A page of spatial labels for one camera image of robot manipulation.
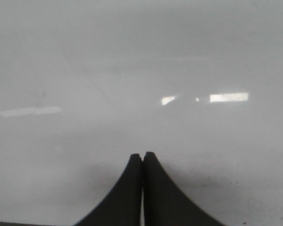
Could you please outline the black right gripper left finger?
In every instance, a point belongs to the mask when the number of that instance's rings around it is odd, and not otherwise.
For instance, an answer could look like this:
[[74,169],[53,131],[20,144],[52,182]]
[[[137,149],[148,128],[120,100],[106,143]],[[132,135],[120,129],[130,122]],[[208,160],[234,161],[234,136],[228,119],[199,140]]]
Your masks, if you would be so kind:
[[142,160],[130,155],[121,177],[106,197],[77,226],[139,226],[142,201]]

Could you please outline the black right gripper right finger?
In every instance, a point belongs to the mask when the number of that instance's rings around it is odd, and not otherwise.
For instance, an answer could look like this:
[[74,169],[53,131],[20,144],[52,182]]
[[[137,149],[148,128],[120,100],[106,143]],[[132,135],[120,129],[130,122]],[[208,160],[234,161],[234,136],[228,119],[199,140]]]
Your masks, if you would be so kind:
[[146,226],[221,226],[193,203],[163,169],[153,152],[143,159]]

